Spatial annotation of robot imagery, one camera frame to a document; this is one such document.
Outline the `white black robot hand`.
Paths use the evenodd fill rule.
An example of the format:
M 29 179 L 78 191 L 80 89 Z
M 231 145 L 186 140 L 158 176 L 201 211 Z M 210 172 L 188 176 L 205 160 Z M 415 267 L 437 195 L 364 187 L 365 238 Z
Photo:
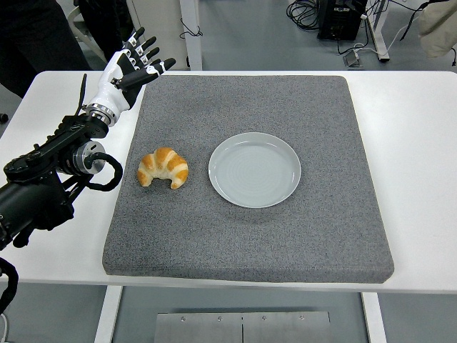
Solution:
M 142 86 L 159 78 L 174 66 L 176 60 L 155 59 L 159 48 L 154 47 L 156 37 L 141 43 L 145 29 L 141 27 L 114 53 L 99 79 L 98 92 L 86 106 L 86 113 L 113 126 L 122 112 L 136 103 Z

